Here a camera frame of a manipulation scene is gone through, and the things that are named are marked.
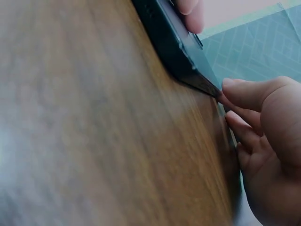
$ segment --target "black smartphone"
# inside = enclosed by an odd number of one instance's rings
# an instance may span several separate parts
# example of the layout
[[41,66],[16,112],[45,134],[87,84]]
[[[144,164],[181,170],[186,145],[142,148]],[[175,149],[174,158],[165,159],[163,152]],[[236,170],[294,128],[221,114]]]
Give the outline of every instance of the black smartphone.
[[198,36],[188,32],[171,0],[132,0],[165,68],[179,82],[217,98],[220,84]]

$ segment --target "fingernail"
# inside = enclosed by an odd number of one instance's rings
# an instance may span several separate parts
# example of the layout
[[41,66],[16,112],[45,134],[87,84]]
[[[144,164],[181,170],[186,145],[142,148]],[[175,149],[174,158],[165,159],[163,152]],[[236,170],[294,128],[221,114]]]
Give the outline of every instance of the fingernail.
[[235,81],[233,79],[229,79],[229,78],[225,78],[223,81],[222,81],[222,86],[223,87],[229,87],[229,86],[233,86],[235,84]]

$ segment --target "phone case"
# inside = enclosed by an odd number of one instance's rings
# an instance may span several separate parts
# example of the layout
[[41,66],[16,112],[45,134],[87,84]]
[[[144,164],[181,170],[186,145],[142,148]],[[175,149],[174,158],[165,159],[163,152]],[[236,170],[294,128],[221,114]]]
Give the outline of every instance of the phone case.
[[188,32],[169,0],[132,0],[165,68],[181,83],[217,98],[220,85],[198,36]]

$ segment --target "black phone case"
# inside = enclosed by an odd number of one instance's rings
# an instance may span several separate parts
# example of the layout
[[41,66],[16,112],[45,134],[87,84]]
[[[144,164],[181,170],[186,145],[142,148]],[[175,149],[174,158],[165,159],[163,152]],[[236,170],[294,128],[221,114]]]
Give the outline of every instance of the black phone case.
[[132,0],[165,68],[178,81],[217,98],[220,85],[198,36],[187,31],[169,0]]

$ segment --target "wooden surface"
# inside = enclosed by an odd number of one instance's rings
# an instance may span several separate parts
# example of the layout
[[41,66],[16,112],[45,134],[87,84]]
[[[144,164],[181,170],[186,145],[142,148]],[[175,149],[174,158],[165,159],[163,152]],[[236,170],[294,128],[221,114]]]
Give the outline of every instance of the wooden surface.
[[232,225],[224,119],[130,0],[1,0],[0,24],[1,226]]

